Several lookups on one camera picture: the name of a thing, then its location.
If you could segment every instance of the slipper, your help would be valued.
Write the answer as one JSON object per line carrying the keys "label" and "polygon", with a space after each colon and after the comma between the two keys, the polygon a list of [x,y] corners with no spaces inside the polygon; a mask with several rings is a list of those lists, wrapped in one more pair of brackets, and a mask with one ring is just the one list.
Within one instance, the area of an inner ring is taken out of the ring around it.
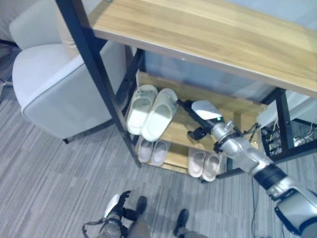
{"label": "slipper", "polygon": [[188,173],[190,176],[199,178],[203,174],[205,157],[205,151],[192,147],[188,148]]}
{"label": "slipper", "polygon": [[142,127],[142,136],[147,141],[156,141],[164,133],[177,111],[177,95],[169,88],[162,89]]}
{"label": "slipper", "polygon": [[146,163],[151,159],[154,143],[142,139],[139,147],[138,159],[141,163]]}
{"label": "slipper", "polygon": [[207,153],[203,167],[203,179],[212,182],[215,180],[220,165],[219,156],[216,153]]}
{"label": "slipper", "polygon": [[142,85],[132,96],[131,107],[127,119],[128,131],[133,135],[140,135],[158,94],[156,87],[152,85]]}
{"label": "slipper", "polygon": [[163,140],[158,140],[155,143],[151,157],[151,165],[161,167],[164,163],[171,143]]}

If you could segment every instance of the person's leg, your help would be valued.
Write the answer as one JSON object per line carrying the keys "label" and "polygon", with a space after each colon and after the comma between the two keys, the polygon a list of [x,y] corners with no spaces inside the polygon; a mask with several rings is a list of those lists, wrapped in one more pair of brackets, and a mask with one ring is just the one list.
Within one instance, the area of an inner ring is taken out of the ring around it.
{"label": "person's leg", "polygon": [[142,217],[132,223],[129,228],[128,238],[150,238],[150,228]]}
{"label": "person's leg", "polygon": [[128,231],[128,238],[150,238],[150,228],[146,221],[143,219],[142,214],[144,213],[147,206],[146,197],[139,197],[136,216],[137,220],[132,223]]}
{"label": "person's leg", "polygon": [[186,223],[188,221],[189,212],[187,209],[181,210],[178,215],[176,226],[174,229],[174,236],[178,237],[179,235],[184,235],[188,230],[186,229]]}
{"label": "person's leg", "polygon": [[177,218],[176,227],[174,229],[174,236],[178,238],[208,238],[198,232],[191,232],[186,228],[189,212],[187,209],[183,209]]}

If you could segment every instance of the black shoe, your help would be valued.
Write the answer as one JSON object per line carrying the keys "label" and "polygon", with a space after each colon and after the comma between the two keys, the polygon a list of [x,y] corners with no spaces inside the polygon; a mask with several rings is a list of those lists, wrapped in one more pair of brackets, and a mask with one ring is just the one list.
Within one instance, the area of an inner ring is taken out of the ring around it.
{"label": "black shoe", "polygon": [[174,232],[173,232],[175,237],[177,237],[178,230],[181,227],[185,227],[186,226],[186,223],[188,221],[188,217],[189,217],[188,210],[187,209],[181,210],[181,212],[178,215],[177,222],[176,222],[176,227],[175,227]]}
{"label": "black shoe", "polygon": [[144,196],[140,196],[137,203],[136,212],[141,215],[144,213],[146,207],[147,207],[148,200]]}

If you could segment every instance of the armchair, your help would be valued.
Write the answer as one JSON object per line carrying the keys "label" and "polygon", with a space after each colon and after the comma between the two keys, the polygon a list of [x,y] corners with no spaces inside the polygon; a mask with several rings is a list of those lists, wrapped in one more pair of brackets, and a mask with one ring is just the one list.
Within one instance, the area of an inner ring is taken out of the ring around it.
{"label": "armchair", "polygon": [[[81,56],[66,54],[54,0],[39,0],[11,22],[10,32],[22,49],[12,81],[25,118],[60,139],[111,119]],[[100,54],[116,93],[126,72],[124,46],[107,42]]]}

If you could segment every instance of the chair leg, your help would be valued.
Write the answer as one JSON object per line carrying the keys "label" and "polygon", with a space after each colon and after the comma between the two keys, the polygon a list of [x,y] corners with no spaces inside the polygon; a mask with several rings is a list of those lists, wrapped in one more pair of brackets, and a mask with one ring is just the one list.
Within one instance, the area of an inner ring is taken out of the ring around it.
{"label": "chair leg", "polygon": [[3,98],[3,89],[5,87],[12,87],[13,84],[12,82],[8,82],[8,81],[5,81],[5,82],[2,82],[1,78],[0,78],[0,102],[2,101],[2,98]]}

